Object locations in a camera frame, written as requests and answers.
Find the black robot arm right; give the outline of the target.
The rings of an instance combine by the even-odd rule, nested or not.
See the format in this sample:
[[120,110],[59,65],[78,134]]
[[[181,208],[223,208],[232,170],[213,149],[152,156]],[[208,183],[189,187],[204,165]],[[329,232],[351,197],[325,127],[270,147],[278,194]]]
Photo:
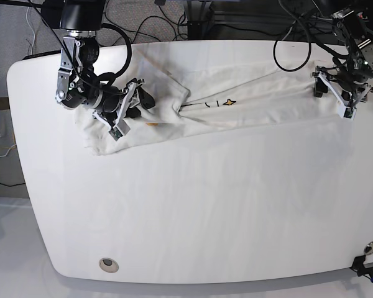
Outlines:
[[[155,107],[155,100],[143,89],[142,79],[131,79],[123,89],[114,86],[131,64],[132,46],[122,29],[102,22],[105,4],[105,1],[65,1],[60,28],[68,35],[60,41],[55,100],[67,109],[79,106],[90,109],[93,118],[104,124],[109,133],[122,137],[129,131],[125,119],[140,117],[142,109]],[[115,73],[94,72],[100,53],[96,33],[100,29],[114,30],[126,41],[126,60]]]

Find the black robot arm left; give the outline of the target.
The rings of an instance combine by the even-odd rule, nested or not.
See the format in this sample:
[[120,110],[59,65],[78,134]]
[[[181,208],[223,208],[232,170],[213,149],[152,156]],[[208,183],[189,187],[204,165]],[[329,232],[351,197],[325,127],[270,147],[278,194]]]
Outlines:
[[[317,66],[314,95],[332,92],[338,103],[338,114],[353,119],[356,106],[373,91],[373,1],[314,1],[315,8],[303,15],[292,12],[284,1],[280,7],[304,31],[309,45],[316,44],[332,56],[332,67]],[[309,18],[319,12],[331,20],[333,35],[344,44],[347,54],[340,54],[318,40],[308,28]]]

